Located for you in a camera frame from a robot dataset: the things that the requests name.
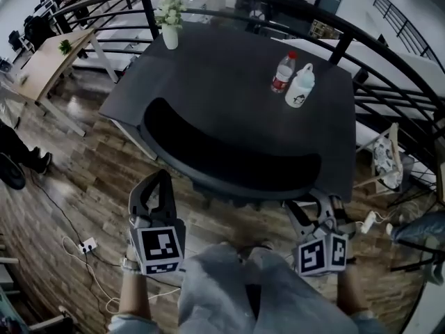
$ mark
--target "red bottle label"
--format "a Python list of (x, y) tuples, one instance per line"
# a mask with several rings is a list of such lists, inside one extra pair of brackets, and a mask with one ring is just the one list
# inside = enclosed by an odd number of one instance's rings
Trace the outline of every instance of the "red bottle label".
[(272, 85), (275, 89), (283, 90), (286, 88), (287, 84), (287, 81), (280, 81), (277, 77), (273, 77)]

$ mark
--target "black cable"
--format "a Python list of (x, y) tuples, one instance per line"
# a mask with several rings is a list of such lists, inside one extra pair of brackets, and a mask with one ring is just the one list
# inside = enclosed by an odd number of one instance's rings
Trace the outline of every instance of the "black cable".
[(111, 262), (108, 262), (108, 261), (106, 261), (106, 260), (104, 260), (104, 259), (101, 259), (99, 256), (97, 256), (93, 251), (91, 251), (91, 255), (93, 255), (94, 257), (96, 257), (100, 262), (103, 262), (104, 264), (107, 264), (107, 265), (109, 265), (109, 266), (113, 266), (113, 267), (119, 267), (120, 268), (120, 265), (118, 265), (118, 264), (112, 264)]
[(95, 278), (93, 277), (93, 275), (90, 272), (90, 269), (88, 268), (88, 257), (86, 255), (86, 252), (84, 251), (85, 254), (85, 267), (86, 267), (86, 271), (88, 272), (88, 275), (90, 275), (91, 277), (91, 285), (89, 288), (89, 291), (91, 292), (91, 294), (96, 298), (96, 302), (97, 302), (97, 309), (99, 311), (99, 313), (102, 315), (102, 317), (104, 318), (104, 328), (105, 328), (105, 333), (107, 333), (108, 329), (106, 327), (106, 316), (105, 314), (100, 310), (100, 300), (99, 298), (97, 298), (97, 296), (94, 294), (94, 292), (92, 291), (92, 285), (94, 285), (95, 283)]
[(54, 205), (55, 205), (55, 206), (62, 212), (63, 216), (68, 220), (68, 222), (69, 222), (70, 225), (71, 225), (71, 228), (72, 228), (73, 231), (76, 233), (76, 236), (77, 236), (77, 239), (79, 240), (79, 243), (80, 243), (80, 244), (83, 244), (83, 242), (82, 242), (82, 240), (81, 240), (81, 237), (80, 237), (79, 233), (77, 232), (77, 230), (76, 230), (76, 228), (74, 227), (73, 223), (71, 222), (70, 218), (67, 217), (67, 214), (65, 214), (65, 212), (62, 210), (62, 208), (60, 208), (60, 207), (57, 205), (57, 203), (54, 202), (54, 201), (51, 199), (51, 197), (48, 195), (48, 193), (47, 193), (41, 186), (39, 186), (37, 183), (35, 183), (35, 180), (34, 180), (34, 177), (33, 177), (33, 171), (30, 170), (29, 173), (31, 174), (31, 179), (32, 179), (34, 185), (35, 185), (36, 187), (38, 187), (43, 193), (45, 193), (45, 195), (48, 197), (48, 199), (49, 199), (50, 201), (52, 201), (52, 203), (53, 203), (53, 204), (54, 204)]
[[(68, 222), (69, 222), (70, 225), (71, 225), (71, 228), (72, 228), (73, 231), (76, 233), (77, 239), (79, 239), (79, 243), (82, 244), (81, 237), (80, 237), (79, 233), (77, 232), (76, 228), (74, 227), (73, 223), (71, 222), (71, 220), (66, 216), (66, 214), (65, 214), (65, 212), (62, 210), (62, 208), (60, 208), (60, 207), (56, 204), (56, 202), (54, 202), (54, 201), (51, 199), (51, 197), (48, 195), (48, 193), (47, 193), (41, 186), (39, 186), (37, 183), (35, 183), (35, 180), (34, 180), (34, 177), (33, 177), (33, 172), (32, 172), (32, 170), (30, 170), (30, 174), (31, 174), (31, 179), (32, 179), (34, 185), (35, 185), (36, 187), (38, 187), (39, 189), (41, 189), (42, 192), (45, 193), (45, 195), (48, 197), (48, 199), (49, 199), (50, 201), (52, 201), (53, 204), (54, 204), (54, 205), (55, 205), (55, 206), (62, 212), (63, 216), (68, 220)], [(118, 265), (118, 264), (112, 264), (112, 263), (110, 263), (110, 262), (108, 262), (108, 261), (106, 261), (106, 260), (101, 259), (101, 258), (100, 258), (99, 256), (97, 256), (95, 253), (93, 253), (93, 251), (91, 251), (91, 254), (92, 254), (94, 257), (96, 257), (100, 262), (103, 262), (104, 264), (107, 264), (107, 265), (109, 265), (109, 266), (113, 266), (113, 267), (120, 267), (120, 265)], [(88, 261), (87, 261), (87, 257), (86, 257), (86, 253), (85, 253), (85, 262), (88, 263)], [(161, 285), (167, 285), (167, 286), (171, 286), (171, 287), (175, 287), (175, 288), (181, 288), (180, 286), (171, 285), (170, 283), (162, 282), (162, 281), (157, 280), (156, 278), (153, 278), (153, 277), (150, 277), (150, 276), (147, 276), (147, 277), (150, 278), (151, 280), (157, 282), (157, 283), (160, 283)]]

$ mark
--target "white wall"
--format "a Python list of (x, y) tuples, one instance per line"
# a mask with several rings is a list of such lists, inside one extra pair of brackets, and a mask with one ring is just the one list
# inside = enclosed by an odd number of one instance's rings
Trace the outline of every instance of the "white wall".
[(0, 4), (0, 56), (14, 60), (16, 53), (8, 43), (9, 34), (23, 32), (26, 17), (34, 13), (40, 0), (3, 0)]
[[(445, 65), (445, 0), (390, 0), (415, 25)], [(366, 13), (374, 10), (374, 0), (342, 0), (337, 15), (375, 37), (375, 24)]]

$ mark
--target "table leg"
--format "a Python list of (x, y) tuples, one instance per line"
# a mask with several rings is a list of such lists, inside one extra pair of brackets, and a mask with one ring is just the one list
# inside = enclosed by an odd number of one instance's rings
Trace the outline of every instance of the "table leg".
[(111, 67), (110, 61), (105, 56), (104, 51), (100, 47), (100, 44), (98, 43), (98, 41), (96, 39), (96, 36), (91, 37), (91, 45), (95, 49), (100, 63), (105, 67), (106, 71), (110, 75), (111, 80), (114, 81), (115, 83), (117, 83), (119, 81), (119, 78), (116, 75), (114, 69)]
[(77, 124), (73, 120), (68, 118), (64, 113), (62, 113), (62, 111), (57, 109), (46, 97), (43, 97), (40, 100), (40, 103), (45, 108), (47, 108), (51, 113), (53, 113), (55, 117), (58, 118), (61, 122), (63, 122), (65, 125), (73, 129), (74, 132), (76, 132), (76, 134), (82, 137), (85, 136), (86, 133), (79, 126), (77, 126)]
[(144, 140), (139, 136), (137, 130), (135, 127), (128, 127), (121, 122), (118, 122), (116, 120), (113, 121), (114, 125), (118, 127), (122, 133), (131, 140), (132, 143), (134, 143), (139, 150), (144, 152), (144, 154), (149, 158), (156, 160), (158, 158), (157, 154), (155, 154), (144, 142)]
[(26, 51), (29, 51), (29, 47), (27, 43), (24, 41), (23, 37), (19, 37), (20, 42), (22, 43), (22, 46), (25, 48)]

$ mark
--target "wooden desk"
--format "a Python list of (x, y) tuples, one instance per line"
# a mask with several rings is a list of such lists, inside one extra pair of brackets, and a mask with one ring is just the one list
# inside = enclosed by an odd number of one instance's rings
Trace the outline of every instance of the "wooden desk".
[[(63, 40), (69, 40), (72, 45), (71, 52), (65, 56), (62, 55), (58, 49), (60, 42)], [(28, 79), (23, 85), (19, 85), (17, 82), (14, 83), (14, 90), (18, 94), (34, 102), (41, 103), (41, 105), (52, 112), (60, 121), (63, 121), (67, 126), (71, 127), (80, 136), (85, 136), (85, 132), (74, 121), (58, 110), (48, 100), (47, 95), (60, 75), (71, 66), (77, 58), (77, 54), (89, 42), (94, 47), (99, 60), (111, 79), (117, 83), (118, 76), (105, 57), (105, 53), (95, 37), (94, 29), (57, 35), (46, 40), (22, 69), (22, 72), (28, 75)]]

